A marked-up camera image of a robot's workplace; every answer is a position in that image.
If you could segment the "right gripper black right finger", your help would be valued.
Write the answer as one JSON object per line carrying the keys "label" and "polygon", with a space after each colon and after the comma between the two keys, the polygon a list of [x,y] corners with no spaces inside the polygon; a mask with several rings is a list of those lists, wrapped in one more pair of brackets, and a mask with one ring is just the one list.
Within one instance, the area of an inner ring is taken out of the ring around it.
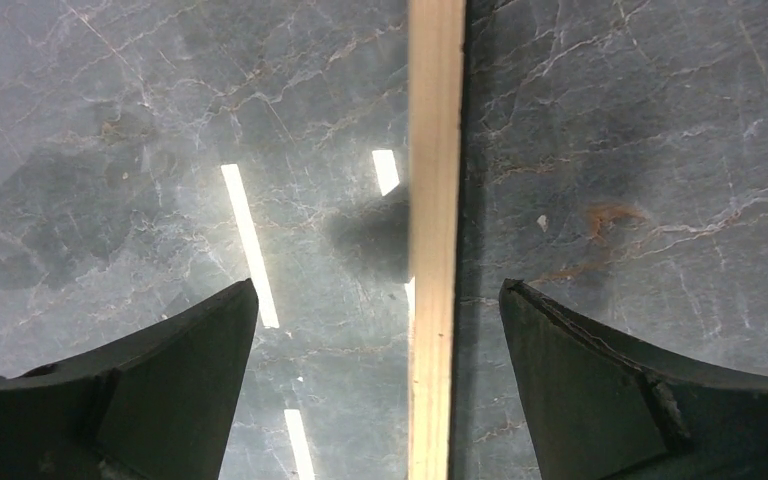
{"label": "right gripper black right finger", "polygon": [[768,479],[768,376],[676,354],[520,280],[504,333],[546,479]]}

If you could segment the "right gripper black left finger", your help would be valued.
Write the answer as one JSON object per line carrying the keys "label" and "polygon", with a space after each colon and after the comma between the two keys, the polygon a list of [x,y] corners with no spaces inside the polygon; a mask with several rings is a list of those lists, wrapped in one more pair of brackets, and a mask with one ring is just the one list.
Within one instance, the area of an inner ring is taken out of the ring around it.
{"label": "right gripper black left finger", "polygon": [[0,479],[215,479],[258,325],[251,280],[0,376]]}

